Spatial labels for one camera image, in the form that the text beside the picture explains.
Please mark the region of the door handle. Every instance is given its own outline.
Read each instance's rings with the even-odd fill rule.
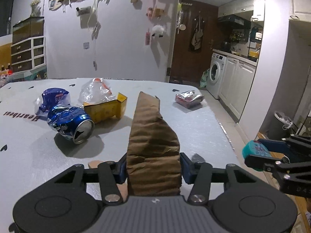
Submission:
[[[214,40],[212,39],[212,40],[209,42],[209,45],[211,45],[210,50],[213,50],[213,44],[214,44]]]

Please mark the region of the crushed blue can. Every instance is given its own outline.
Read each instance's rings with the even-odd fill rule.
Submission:
[[[37,116],[47,116],[49,110],[57,104],[70,104],[70,94],[65,89],[51,88],[46,89],[41,99],[38,98],[36,101],[37,110],[35,114]]]
[[[86,141],[95,126],[82,108],[65,104],[58,104],[50,109],[47,123],[53,130],[75,144]]]

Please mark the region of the yellow cardboard box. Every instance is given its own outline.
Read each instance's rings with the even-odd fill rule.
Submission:
[[[124,116],[128,98],[119,93],[116,100],[105,103],[83,103],[84,111],[91,117],[94,123],[100,123],[110,117],[116,116],[121,119]]]

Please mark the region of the trash can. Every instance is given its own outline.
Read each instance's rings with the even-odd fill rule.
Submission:
[[[269,126],[268,138],[281,140],[283,137],[289,137],[292,125],[293,122],[289,117],[282,112],[275,111]]]

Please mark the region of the photo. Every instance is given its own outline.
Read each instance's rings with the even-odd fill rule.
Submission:
[[[55,5],[55,0],[50,0],[49,1],[49,8],[50,9],[54,8],[54,5]]]

